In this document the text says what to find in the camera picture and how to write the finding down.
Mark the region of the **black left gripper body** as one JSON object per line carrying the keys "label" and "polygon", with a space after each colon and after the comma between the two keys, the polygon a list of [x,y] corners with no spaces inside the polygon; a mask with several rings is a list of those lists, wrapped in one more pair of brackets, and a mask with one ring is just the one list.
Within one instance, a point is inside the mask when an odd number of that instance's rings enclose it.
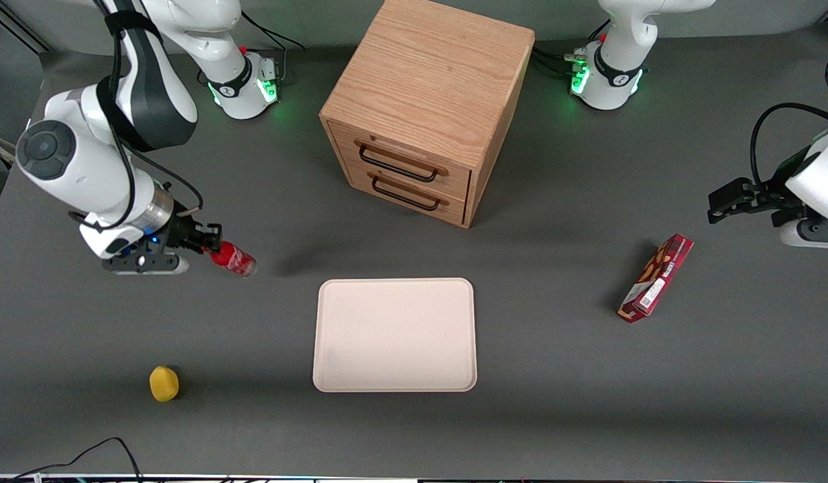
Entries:
{"label": "black left gripper body", "polygon": [[760,190],[760,207],[773,211],[770,214],[773,227],[782,227],[785,223],[803,219],[818,222],[818,213],[806,206],[785,186],[787,180],[802,168],[808,158],[808,152],[809,148],[803,148],[785,159],[768,180],[761,180],[758,161],[754,155],[754,184]]}

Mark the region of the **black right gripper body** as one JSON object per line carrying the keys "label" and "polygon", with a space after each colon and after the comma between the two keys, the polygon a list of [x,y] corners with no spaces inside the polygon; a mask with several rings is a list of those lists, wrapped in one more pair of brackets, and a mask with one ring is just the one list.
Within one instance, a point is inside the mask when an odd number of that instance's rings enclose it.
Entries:
{"label": "black right gripper body", "polygon": [[191,244],[199,244],[196,222],[192,216],[175,214],[160,230],[166,250],[190,250]]}

